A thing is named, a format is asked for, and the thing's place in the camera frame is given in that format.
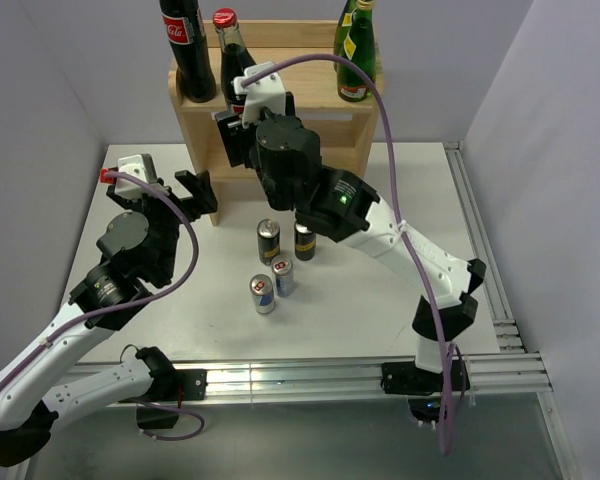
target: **coca-cola bottle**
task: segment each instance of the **coca-cola bottle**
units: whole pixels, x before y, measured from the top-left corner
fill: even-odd
[[[216,27],[222,49],[222,66],[220,70],[220,88],[227,101],[227,109],[233,113],[242,113],[245,97],[238,97],[233,89],[233,79],[244,75],[244,69],[255,65],[249,50],[244,44],[238,16],[230,8],[221,8],[213,14],[213,25]]]
[[[180,89],[192,102],[216,96],[216,79],[198,0],[160,0],[162,18],[180,71]]]

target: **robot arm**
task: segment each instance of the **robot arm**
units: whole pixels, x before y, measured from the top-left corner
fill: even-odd
[[[320,137],[295,117],[293,96],[285,92],[278,74],[242,87],[243,80],[271,65],[249,67],[245,77],[234,80],[236,93],[246,95],[242,116],[216,116],[229,163],[255,169],[274,210],[295,210],[301,224],[377,259],[423,292],[419,272],[400,239],[406,233],[433,287],[445,339],[453,340],[475,319],[477,301],[471,293],[483,282],[485,264],[452,256],[405,222],[396,225],[393,210],[360,177],[322,165]],[[440,349],[424,297],[413,328],[419,334],[416,368],[439,374]]]
[[[176,174],[192,194],[181,200],[157,178],[148,155],[120,159],[117,170],[161,191],[191,222],[217,209],[206,172]],[[107,195],[130,211],[112,220],[97,241],[100,263],[40,335],[0,371],[1,466],[31,457],[52,432],[111,403],[131,397],[158,400],[177,388],[173,365],[156,347],[143,348],[132,360],[97,375],[58,385],[80,358],[123,328],[146,303],[89,318],[83,314],[148,299],[151,293],[140,280],[161,288],[173,276],[179,220],[129,181],[111,185]]]

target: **wooden rack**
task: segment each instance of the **wooden rack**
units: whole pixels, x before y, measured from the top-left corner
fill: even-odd
[[[245,43],[256,62],[279,63],[307,53],[332,53],[337,22],[333,21],[241,21]],[[213,24],[205,22],[211,68],[220,80],[220,48]],[[376,85],[384,92],[382,62],[377,55]],[[364,176],[369,150],[378,119],[376,102],[369,98],[350,103],[337,93],[336,74],[330,62],[316,61],[280,72],[287,91],[293,92],[296,113],[306,128],[321,139],[325,165],[350,170]],[[184,97],[177,81],[177,66],[169,70],[169,95],[178,117],[182,136],[196,172],[208,170],[216,196],[218,213],[211,223],[220,221],[222,189],[225,184],[256,178],[253,170],[231,168],[212,114],[225,110],[220,87],[216,97],[206,103],[193,103]]]

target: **white wall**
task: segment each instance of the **white wall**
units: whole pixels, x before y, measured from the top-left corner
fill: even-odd
[[[182,141],[167,93],[171,53],[158,0],[20,1],[107,142]],[[397,139],[465,137],[531,1],[377,3]],[[337,19],[343,4],[200,0],[205,18],[231,5],[245,19]]]
[[[600,480],[600,0],[535,0],[465,154],[525,343]]]
[[[58,308],[102,145],[16,0],[0,0],[0,368]]]

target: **energy drink can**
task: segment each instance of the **energy drink can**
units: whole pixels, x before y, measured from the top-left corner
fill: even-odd
[[[258,254],[260,261],[271,265],[271,260],[280,253],[280,225],[275,220],[265,219],[258,224]]]
[[[316,254],[316,234],[304,225],[296,222],[293,226],[296,258],[306,262]]]
[[[275,308],[273,283],[267,275],[254,276],[249,282],[249,290],[258,313],[269,313]]]
[[[291,259],[278,255],[271,262],[271,270],[276,281],[276,291],[279,297],[288,297],[293,292],[293,262]]]

